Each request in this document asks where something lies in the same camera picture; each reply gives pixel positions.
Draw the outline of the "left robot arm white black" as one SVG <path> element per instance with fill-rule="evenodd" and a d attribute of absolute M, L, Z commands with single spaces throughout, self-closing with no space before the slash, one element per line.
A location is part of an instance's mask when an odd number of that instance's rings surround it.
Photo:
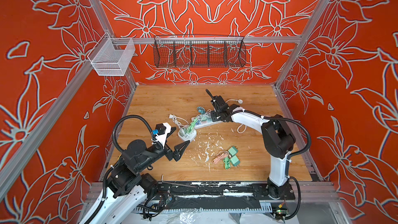
<path fill-rule="evenodd" d="M 128 119 L 138 119 L 148 129 L 152 146 L 147 147 L 143 140 L 134 140 L 123 149 L 117 140 L 119 126 Z M 158 189 L 158 181 L 150 174 L 143 174 L 145 169 L 151 170 L 153 164 L 166 157 L 169 161 L 179 161 L 191 143 L 190 139 L 171 149 L 167 139 L 176 131 L 168 123 L 157 124 L 154 129 L 139 115 L 122 117 L 114 126 L 112 141 L 121 153 L 118 161 L 104 174 L 102 192 L 94 205 L 81 219 L 82 224 L 119 224 L 131 212 L 139 207 L 144 219 L 152 220 L 167 206 L 172 195 Z"/>

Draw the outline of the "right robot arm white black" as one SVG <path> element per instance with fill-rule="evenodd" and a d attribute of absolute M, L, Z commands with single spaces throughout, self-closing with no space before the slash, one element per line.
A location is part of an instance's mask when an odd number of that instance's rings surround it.
<path fill-rule="evenodd" d="M 266 151 L 271 156 L 271 169 L 267 178 L 268 195 L 272 199 L 280 199 L 289 188 L 289 167 L 291 158 L 309 151 L 312 139 L 309 131 L 298 121 L 275 115 L 272 117 L 244 109 L 233 104 L 229 105 L 220 95 L 214 96 L 207 89 L 214 107 L 213 120 L 235 122 L 252 128 L 262 134 Z M 296 138 L 288 123 L 295 124 L 306 135 L 304 148 L 294 152 Z"/>

